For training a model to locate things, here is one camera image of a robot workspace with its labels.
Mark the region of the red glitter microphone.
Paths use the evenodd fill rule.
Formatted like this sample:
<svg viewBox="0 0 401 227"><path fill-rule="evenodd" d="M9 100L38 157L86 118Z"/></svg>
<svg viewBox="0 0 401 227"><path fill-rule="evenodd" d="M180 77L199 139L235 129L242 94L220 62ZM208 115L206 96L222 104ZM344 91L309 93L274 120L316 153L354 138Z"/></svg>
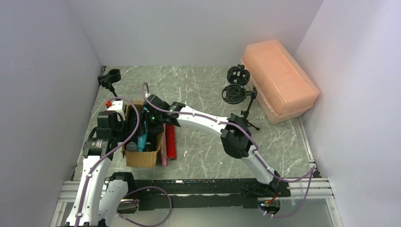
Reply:
<svg viewBox="0 0 401 227"><path fill-rule="evenodd" d="M176 160L176 139L175 139L175 126L166 125L166 155L168 160Z"/></svg>

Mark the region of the blue microphone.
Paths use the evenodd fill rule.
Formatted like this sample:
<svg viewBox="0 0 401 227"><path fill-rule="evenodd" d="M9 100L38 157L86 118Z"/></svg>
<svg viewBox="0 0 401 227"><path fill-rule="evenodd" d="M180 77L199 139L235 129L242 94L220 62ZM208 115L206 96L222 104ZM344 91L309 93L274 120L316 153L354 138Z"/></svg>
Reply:
<svg viewBox="0 0 401 227"><path fill-rule="evenodd" d="M138 140L137 140L137 145L138 145L138 152L142 152L145 150L145 146L147 143L147 137L148 137L148 127L147 127L147 108L143 107L143 110L141 111L140 117L139 117L139 128L138 128Z"/></svg>

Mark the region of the pink microphone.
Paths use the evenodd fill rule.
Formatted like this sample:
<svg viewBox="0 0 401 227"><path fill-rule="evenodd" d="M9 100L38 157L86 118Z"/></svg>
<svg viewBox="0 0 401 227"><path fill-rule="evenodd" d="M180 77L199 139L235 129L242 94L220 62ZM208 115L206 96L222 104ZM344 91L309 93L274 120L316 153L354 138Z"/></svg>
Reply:
<svg viewBox="0 0 401 227"><path fill-rule="evenodd" d="M163 124L163 132L162 132L162 139L161 139L161 150L160 156L162 161L162 166L167 166L167 155L166 155L166 125Z"/></svg>

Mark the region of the cardboard box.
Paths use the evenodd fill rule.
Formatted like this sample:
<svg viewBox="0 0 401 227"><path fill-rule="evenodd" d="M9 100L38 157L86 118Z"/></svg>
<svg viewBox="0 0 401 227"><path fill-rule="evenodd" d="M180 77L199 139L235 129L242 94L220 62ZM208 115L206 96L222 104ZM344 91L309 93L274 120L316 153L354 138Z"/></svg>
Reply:
<svg viewBox="0 0 401 227"><path fill-rule="evenodd" d="M132 101L139 115L132 106L126 108L128 133L131 134L138 126L135 134L122 147L122 156L126 166L135 168L153 168L164 148L164 132L151 126L154 119L147 112L142 101Z"/></svg>

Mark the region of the black clip round-base stand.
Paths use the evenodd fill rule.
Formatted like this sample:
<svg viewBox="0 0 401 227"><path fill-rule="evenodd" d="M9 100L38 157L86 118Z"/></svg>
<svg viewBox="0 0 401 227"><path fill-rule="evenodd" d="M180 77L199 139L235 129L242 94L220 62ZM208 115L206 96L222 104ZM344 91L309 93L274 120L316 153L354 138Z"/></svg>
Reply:
<svg viewBox="0 0 401 227"><path fill-rule="evenodd" d="M117 94L113 84L119 82L121 79L122 76L119 69L111 69L107 74L97 77L99 85L109 90L114 97L117 97Z"/></svg>

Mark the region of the black shock-mount round-base stand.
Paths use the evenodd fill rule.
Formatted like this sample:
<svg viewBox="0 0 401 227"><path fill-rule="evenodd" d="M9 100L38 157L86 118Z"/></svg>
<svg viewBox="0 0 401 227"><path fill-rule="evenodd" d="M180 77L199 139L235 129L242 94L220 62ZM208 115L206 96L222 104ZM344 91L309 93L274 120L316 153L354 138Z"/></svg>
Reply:
<svg viewBox="0 0 401 227"><path fill-rule="evenodd" d="M243 64L230 67L227 71L227 81L230 84L246 85L250 80L250 72Z"/></svg>

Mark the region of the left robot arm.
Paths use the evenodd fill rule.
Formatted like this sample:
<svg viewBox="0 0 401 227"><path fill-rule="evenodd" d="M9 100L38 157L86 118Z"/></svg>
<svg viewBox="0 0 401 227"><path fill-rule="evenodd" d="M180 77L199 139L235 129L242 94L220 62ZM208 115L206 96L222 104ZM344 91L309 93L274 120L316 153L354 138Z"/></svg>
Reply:
<svg viewBox="0 0 401 227"><path fill-rule="evenodd" d="M65 227L108 227L121 199L135 187L128 172L115 172L103 193L104 180L118 143L129 140L125 111L108 108L97 115L97 126L83 145L83 170Z"/></svg>

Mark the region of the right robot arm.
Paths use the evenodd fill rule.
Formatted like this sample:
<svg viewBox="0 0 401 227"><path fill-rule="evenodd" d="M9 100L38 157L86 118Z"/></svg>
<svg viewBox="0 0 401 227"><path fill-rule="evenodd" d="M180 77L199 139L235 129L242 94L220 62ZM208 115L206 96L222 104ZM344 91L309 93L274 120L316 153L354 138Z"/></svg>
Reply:
<svg viewBox="0 0 401 227"><path fill-rule="evenodd" d="M169 105L149 93L144 94L144 101L157 123L195 128L220 138L226 154L245 163L263 190L273 193L279 190L280 175L262 158L259 146L239 116L214 116L178 102Z"/></svg>

